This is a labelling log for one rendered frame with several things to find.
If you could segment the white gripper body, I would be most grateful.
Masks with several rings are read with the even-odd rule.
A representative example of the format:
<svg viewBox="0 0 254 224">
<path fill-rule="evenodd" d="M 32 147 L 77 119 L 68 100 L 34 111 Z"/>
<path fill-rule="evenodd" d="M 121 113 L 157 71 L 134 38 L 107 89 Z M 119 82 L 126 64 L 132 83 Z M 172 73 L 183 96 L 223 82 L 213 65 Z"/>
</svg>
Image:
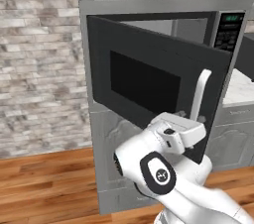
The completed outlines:
<svg viewBox="0 0 254 224">
<path fill-rule="evenodd" d="M 178 132 L 186 148 L 194 146 L 206 136 L 204 125 L 191 119 L 164 112 L 155 117 L 152 123 L 158 121 L 167 122 L 174 131 Z"/>
</svg>

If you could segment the grey base cabinet door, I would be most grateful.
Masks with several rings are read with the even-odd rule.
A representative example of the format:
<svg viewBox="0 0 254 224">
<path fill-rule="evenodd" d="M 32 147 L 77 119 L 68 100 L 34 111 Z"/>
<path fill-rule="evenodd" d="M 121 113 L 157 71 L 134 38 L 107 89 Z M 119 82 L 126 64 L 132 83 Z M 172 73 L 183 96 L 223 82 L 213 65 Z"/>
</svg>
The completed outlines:
<svg viewBox="0 0 254 224">
<path fill-rule="evenodd" d="M 213 170 L 248 167 L 254 156 L 254 122 L 215 127 L 205 154 L 211 159 Z"/>
</svg>

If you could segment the black microwave door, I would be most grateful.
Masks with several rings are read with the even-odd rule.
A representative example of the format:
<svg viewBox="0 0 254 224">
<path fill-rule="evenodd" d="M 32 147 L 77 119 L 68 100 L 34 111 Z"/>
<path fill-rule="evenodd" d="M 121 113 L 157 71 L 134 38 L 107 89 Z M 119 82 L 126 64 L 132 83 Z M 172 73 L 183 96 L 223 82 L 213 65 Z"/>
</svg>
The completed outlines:
<svg viewBox="0 0 254 224">
<path fill-rule="evenodd" d="M 211 130 L 232 54 L 104 18 L 87 18 L 93 99 L 141 129 L 157 115 L 191 113 L 199 75 L 211 71 L 199 114 Z"/>
</svg>

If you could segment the grey cabinet door under microwave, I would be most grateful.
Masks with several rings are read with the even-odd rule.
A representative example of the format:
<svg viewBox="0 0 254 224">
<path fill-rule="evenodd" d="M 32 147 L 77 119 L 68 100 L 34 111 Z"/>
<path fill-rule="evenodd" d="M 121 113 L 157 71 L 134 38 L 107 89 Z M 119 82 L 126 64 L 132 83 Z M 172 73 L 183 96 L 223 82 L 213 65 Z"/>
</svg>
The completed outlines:
<svg viewBox="0 0 254 224">
<path fill-rule="evenodd" d="M 98 103 L 93 103 L 89 112 L 98 191 L 128 187 L 128 181 L 115 167 L 113 153 L 119 145 L 140 133 L 153 117 L 143 119 L 142 126 L 138 127 Z"/>
</svg>

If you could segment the silver microwave oven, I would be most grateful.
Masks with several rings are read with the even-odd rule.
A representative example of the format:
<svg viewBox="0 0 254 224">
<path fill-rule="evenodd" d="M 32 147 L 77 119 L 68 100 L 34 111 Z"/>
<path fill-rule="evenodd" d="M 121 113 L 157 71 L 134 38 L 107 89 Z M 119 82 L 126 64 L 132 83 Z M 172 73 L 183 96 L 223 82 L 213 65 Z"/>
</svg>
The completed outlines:
<svg viewBox="0 0 254 224">
<path fill-rule="evenodd" d="M 233 58 L 244 16 L 243 12 L 182 12 L 95 17 L 204 44 L 229 52 Z"/>
</svg>

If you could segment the grey base cabinet drawer front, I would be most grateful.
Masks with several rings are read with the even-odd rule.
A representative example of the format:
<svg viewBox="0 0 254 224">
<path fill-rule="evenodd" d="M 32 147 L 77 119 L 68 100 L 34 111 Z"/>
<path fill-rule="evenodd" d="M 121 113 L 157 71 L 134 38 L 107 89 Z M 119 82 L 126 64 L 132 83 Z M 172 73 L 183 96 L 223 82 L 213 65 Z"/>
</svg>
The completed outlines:
<svg viewBox="0 0 254 224">
<path fill-rule="evenodd" d="M 250 121 L 254 121 L 254 105 L 234 106 L 222 108 L 214 125 L 222 126 Z"/>
</svg>

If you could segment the grey tall cabinet frame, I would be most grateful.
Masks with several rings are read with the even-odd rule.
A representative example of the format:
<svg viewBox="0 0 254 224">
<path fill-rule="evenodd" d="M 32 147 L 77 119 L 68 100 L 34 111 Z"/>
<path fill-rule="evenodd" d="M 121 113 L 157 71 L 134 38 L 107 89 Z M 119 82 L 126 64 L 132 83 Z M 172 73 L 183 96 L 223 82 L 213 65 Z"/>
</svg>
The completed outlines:
<svg viewBox="0 0 254 224">
<path fill-rule="evenodd" d="M 81 36 L 83 47 L 83 59 L 85 80 L 87 86 L 88 111 L 93 103 L 91 66 L 89 55 L 87 18 L 96 15 L 118 15 L 118 14 L 155 14 L 155 13 L 182 13 L 182 12 L 243 12 L 245 14 L 238 41 L 235 46 L 230 69 L 226 75 L 218 107 L 215 113 L 214 122 L 219 114 L 229 78 L 237 59 L 241 45 L 246 22 L 253 5 L 252 0 L 82 0 L 80 7 Z M 149 206 L 152 200 L 140 194 L 132 181 L 128 181 L 128 187 L 122 187 L 109 191 L 99 192 L 98 205 L 102 214 L 109 214 L 124 210 L 130 210 Z"/>
</svg>

